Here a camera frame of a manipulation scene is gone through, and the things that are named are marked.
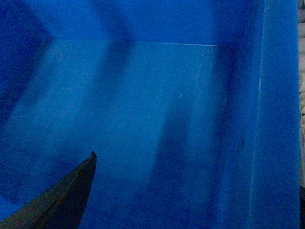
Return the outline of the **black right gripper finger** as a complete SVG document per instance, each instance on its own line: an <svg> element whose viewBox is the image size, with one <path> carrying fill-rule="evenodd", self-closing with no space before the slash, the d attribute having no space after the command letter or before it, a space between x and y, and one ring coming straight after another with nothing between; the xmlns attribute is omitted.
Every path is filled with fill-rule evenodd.
<svg viewBox="0 0 305 229"><path fill-rule="evenodd" d="M95 152L31 202L0 222L2 229L77 229L95 176Z"/></svg>

